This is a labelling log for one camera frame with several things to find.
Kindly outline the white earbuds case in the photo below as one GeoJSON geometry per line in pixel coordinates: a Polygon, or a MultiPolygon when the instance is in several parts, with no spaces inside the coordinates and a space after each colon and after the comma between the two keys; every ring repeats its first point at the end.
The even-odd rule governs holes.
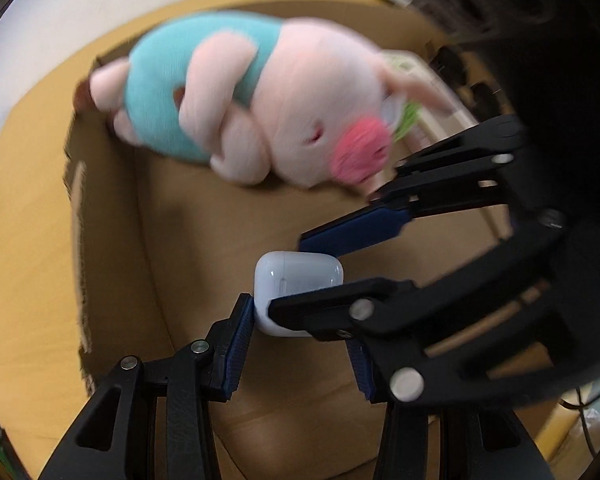
{"type": "Polygon", "coordinates": [[[332,256],[314,252],[268,252],[257,262],[253,275],[256,325],[272,337],[309,338],[303,330],[288,330],[268,316],[271,301],[343,284],[343,268],[332,256]]]}

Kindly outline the black sunglasses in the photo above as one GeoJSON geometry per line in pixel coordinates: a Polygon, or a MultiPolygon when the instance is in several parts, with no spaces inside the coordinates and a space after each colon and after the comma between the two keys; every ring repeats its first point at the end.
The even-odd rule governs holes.
{"type": "Polygon", "coordinates": [[[498,92],[490,84],[484,80],[474,84],[469,82],[468,68],[457,50],[442,46],[434,51],[430,44],[427,48],[431,54],[429,67],[456,94],[478,122],[503,114],[498,92]]]}

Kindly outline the pink pig plush toy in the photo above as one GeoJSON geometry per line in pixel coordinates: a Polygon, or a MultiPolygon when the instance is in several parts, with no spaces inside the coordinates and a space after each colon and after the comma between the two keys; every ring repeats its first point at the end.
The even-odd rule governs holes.
{"type": "Polygon", "coordinates": [[[154,28],[73,97],[77,112],[108,114],[121,141],[204,162],[224,180],[256,185],[275,174],[297,188],[335,182],[364,194],[384,182],[406,103],[445,115],[455,107],[350,28],[238,11],[154,28]]]}

